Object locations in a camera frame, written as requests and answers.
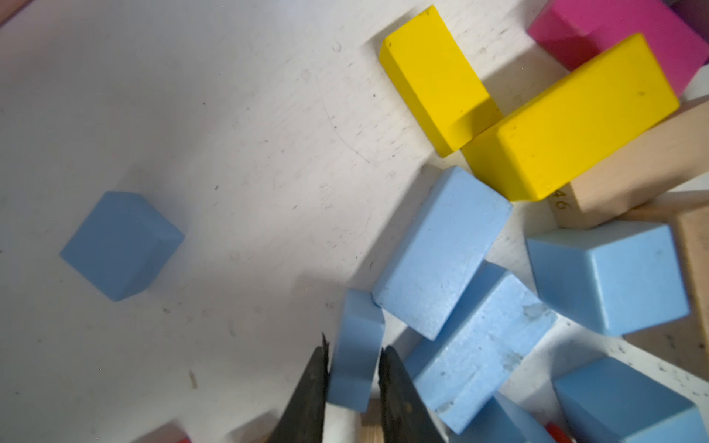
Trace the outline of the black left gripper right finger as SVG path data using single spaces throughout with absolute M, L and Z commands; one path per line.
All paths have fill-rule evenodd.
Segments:
M 441 432 L 392 346 L 381 351 L 378 374 L 384 441 L 443 443 Z

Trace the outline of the thin blue block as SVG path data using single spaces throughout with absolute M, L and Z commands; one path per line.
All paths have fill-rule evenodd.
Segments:
M 350 289 L 330 368 L 327 402 L 365 413 L 385 333 L 385 319 L 370 293 Z

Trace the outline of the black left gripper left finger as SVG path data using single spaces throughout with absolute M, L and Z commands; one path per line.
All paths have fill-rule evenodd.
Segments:
M 330 385 L 329 351 L 325 335 L 317 346 L 268 441 L 321 443 Z

